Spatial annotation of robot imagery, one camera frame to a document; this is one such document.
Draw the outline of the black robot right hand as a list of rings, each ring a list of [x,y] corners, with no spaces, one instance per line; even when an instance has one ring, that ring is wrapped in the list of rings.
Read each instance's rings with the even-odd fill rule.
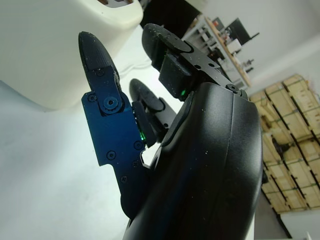
[[[149,23],[143,48],[174,112],[141,81],[121,90],[111,56],[78,35],[90,87],[81,99],[100,166],[111,165],[126,240],[243,240],[263,179],[260,117],[247,93],[190,42]]]

